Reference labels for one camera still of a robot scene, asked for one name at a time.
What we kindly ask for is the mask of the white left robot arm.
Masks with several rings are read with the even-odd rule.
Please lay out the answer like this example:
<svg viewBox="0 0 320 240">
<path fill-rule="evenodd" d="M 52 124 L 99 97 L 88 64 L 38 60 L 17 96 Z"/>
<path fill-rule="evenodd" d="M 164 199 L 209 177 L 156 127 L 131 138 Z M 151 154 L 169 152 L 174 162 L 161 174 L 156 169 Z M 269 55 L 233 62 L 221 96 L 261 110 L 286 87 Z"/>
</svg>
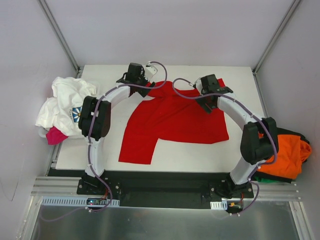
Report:
<svg viewBox="0 0 320 240">
<path fill-rule="evenodd" d="M 127 72 L 104 95 L 88 95 L 84 98 L 78 127 L 87 140 L 88 165 L 85 173 L 93 177 L 88 183 L 88 188 L 94 194 L 99 195 L 106 189 L 106 182 L 99 177 L 105 171 L 104 139 L 111 127 L 112 108 L 134 93 L 145 97 L 156 86 L 151 79 L 157 72 L 157 68 L 151 63 L 146 66 L 130 63 Z"/>
</svg>

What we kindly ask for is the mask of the pink t-shirt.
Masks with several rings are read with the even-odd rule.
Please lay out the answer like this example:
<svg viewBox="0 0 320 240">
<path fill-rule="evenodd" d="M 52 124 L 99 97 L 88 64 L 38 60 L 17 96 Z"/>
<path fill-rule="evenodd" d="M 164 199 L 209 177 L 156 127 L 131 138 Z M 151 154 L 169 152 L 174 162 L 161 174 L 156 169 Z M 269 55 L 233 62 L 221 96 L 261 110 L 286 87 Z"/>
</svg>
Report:
<svg viewBox="0 0 320 240">
<path fill-rule="evenodd" d="M 45 135 L 48 145 L 58 145 L 68 138 L 56 127 L 49 129 L 48 133 Z"/>
</svg>

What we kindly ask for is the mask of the aluminium front rail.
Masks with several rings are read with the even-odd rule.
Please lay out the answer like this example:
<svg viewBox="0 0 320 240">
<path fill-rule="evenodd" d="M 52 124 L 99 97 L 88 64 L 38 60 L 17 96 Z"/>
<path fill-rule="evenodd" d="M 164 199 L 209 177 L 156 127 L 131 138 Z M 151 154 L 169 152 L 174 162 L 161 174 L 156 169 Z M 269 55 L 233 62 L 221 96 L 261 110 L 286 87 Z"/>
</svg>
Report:
<svg viewBox="0 0 320 240">
<path fill-rule="evenodd" d="M 116 199 L 125 194 L 140 193 L 195 193 L 203 197 L 218 199 L 216 185 L 209 180 L 143 180 L 121 179 L 109 183 Z M 32 196 L 100 197 L 105 190 L 93 190 L 81 183 L 79 177 L 37 177 L 31 190 Z M 260 201 L 301 201 L 303 199 L 297 184 L 254 182 L 234 196 Z"/>
</svg>

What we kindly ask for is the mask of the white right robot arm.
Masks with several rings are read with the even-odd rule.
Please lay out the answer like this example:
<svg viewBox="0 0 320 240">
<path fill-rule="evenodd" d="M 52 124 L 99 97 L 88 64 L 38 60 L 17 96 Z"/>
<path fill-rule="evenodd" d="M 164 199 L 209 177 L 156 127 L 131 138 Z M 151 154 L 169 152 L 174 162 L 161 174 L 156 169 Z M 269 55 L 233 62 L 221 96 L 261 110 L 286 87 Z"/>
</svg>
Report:
<svg viewBox="0 0 320 240">
<path fill-rule="evenodd" d="M 236 99 L 227 86 L 220 86 L 214 74 L 200 77 L 193 85 L 200 93 L 196 102 L 207 112 L 221 110 L 242 130 L 241 159 L 230 172 L 230 182 L 225 184 L 225 193 L 232 198 L 243 191 L 254 172 L 279 150 L 276 121 L 255 115 Z"/>
</svg>

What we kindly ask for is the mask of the green t-shirt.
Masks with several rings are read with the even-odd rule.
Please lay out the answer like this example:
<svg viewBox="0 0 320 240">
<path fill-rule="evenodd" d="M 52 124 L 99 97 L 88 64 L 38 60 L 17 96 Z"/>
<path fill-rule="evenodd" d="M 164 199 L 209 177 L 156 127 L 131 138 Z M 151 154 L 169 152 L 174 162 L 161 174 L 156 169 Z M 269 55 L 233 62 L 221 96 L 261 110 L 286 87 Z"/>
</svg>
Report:
<svg viewBox="0 0 320 240">
<path fill-rule="evenodd" d="M 272 177 L 255 176 L 254 179 L 259 183 L 277 183 L 278 182 Z"/>
</svg>

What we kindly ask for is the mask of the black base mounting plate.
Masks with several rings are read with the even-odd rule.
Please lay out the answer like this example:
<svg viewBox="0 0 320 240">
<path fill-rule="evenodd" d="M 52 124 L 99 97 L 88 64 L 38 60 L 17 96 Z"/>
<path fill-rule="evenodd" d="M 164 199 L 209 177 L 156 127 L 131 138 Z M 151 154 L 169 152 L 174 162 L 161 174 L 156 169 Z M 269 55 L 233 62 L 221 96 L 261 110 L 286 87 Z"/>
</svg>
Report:
<svg viewBox="0 0 320 240">
<path fill-rule="evenodd" d="M 236 186 L 227 173 L 106 170 L 100 178 L 84 174 L 78 195 L 118 200 L 122 207 L 209 209 L 211 202 L 253 199 L 250 183 Z"/>
</svg>

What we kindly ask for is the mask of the aluminium frame post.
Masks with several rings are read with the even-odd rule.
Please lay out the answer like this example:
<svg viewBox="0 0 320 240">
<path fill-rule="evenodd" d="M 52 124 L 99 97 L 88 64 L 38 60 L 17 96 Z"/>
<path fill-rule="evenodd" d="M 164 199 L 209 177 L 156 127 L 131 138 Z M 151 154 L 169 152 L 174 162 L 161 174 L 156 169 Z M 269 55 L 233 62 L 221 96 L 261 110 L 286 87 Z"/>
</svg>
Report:
<svg viewBox="0 0 320 240">
<path fill-rule="evenodd" d="M 75 77 L 79 78 L 82 75 L 83 68 L 78 64 L 72 50 L 46 0 L 37 0 L 41 10 L 43 11 L 50 27 L 52 28 L 62 50 L 64 51 L 68 61 L 70 62 L 73 70 L 75 71 Z"/>
<path fill-rule="evenodd" d="M 299 8 L 299 6 L 301 5 L 302 2 L 303 2 L 303 0 L 293 0 L 290 3 L 289 8 L 286 10 L 284 16 L 282 17 L 280 23 L 277 26 L 275 32 L 273 33 L 272 37 L 268 41 L 268 43 L 267 43 L 262 55 L 260 56 L 258 62 L 256 63 L 256 65 L 252 69 L 252 74 L 254 76 L 256 76 L 257 73 L 259 72 L 259 70 L 261 69 L 261 67 L 264 64 L 265 60 L 267 59 L 268 55 L 271 53 L 273 47 L 275 46 L 275 44 L 277 43 L 279 38 L 282 36 L 283 32 L 285 31 L 286 27 L 288 26 L 289 22 L 293 18 L 294 14 L 296 13 L 297 9 Z"/>
</svg>

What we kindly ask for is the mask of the red t-shirt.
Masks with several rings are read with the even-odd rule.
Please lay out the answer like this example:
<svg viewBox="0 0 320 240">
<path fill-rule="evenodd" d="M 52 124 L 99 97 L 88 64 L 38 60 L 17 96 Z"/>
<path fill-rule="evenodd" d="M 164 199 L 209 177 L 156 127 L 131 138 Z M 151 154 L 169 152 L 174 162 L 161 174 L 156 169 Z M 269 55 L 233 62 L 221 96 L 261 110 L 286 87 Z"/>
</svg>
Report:
<svg viewBox="0 0 320 240">
<path fill-rule="evenodd" d="M 149 165 L 158 140 L 215 144 L 229 140 L 224 112 L 210 114 L 193 99 L 197 89 L 174 91 L 160 81 L 131 114 L 122 139 L 119 162 Z"/>
</svg>

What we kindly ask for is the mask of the orange t-shirt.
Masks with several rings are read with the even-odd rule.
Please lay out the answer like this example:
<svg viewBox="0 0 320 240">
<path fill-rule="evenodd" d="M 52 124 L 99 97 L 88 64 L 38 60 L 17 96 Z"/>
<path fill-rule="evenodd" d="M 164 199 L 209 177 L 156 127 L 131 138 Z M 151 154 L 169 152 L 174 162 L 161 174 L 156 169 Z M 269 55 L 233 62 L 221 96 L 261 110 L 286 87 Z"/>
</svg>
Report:
<svg viewBox="0 0 320 240">
<path fill-rule="evenodd" d="M 295 134 L 278 135 L 278 153 L 275 163 L 262 165 L 256 175 L 262 178 L 283 178 L 292 181 L 302 172 L 302 165 L 312 153 L 310 142 Z"/>
</svg>

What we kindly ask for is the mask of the right aluminium frame post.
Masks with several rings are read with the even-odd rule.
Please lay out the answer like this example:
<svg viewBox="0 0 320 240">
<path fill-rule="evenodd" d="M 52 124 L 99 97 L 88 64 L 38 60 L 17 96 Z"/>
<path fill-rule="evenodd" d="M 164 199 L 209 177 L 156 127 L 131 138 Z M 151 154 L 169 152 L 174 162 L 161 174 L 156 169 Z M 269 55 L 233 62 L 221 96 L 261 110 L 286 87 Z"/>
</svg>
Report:
<svg viewBox="0 0 320 240">
<path fill-rule="evenodd" d="M 284 16 L 282 17 L 280 23 L 277 26 L 275 32 L 273 33 L 272 37 L 268 41 L 268 43 L 267 43 L 262 55 L 260 56 L 258 62 L 256 63 L 256 65 L 252 69 L 252 74 L 254 76 L 256 76 L 257 73 L 259 72 L 259 70 L 261 69 L 261 67 L 264 64 L 265 60 L 267 59 L 268 55 L 271 53 L 273 47 L 275 46 L 275 44 L 277 43 L 279 38 L 282 36 L 283 32 L 285 31 L 286 27 L 288 26 L 289 22 L 293 18 L 294 14 L 296 13 L 297 9 L 299 8 L 299 6 L 301 5 L 302 2 L 303 2 L 303 0 L 293 0 L 290 3 L 289 8 L 286 10 Z"/>
</svg>

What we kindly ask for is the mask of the black t-shirt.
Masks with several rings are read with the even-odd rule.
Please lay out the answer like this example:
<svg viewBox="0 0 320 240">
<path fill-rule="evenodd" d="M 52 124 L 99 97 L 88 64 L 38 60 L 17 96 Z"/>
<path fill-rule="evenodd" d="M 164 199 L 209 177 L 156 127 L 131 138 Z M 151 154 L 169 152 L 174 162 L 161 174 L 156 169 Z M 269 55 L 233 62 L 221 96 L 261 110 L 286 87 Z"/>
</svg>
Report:
<svg viewBox="0 0 320 240">
<path fill-rule="evenodd" d="M 291 183 L 302 173 L 302 165 L 312 153 L 310 142 L 299 133 L 285 128 L 278 128 L 278 153 L 276 176 L 281 182 Z"/>
</svg>

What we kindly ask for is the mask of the left aluminium frame post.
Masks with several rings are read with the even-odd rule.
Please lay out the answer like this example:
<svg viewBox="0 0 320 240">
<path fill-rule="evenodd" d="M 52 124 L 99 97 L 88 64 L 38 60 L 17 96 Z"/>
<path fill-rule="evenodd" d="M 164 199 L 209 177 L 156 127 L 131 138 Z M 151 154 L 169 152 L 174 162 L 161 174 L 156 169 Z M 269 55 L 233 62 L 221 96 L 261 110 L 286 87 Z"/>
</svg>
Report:
<svg viewBox="0 0 320 240">
<path fill-rule="evenodd" d="M 50 27 L 52 28 L 62 50 L 64 51 L 68 61 L 70 62 L 73 70 L 75 71 L 75 77 L 79 78 L 82 75 L 83 68 L 78 64 L 72 50 L 46 0 L 37 0 L 41 10 L 43 11 Z"/>
</svg>

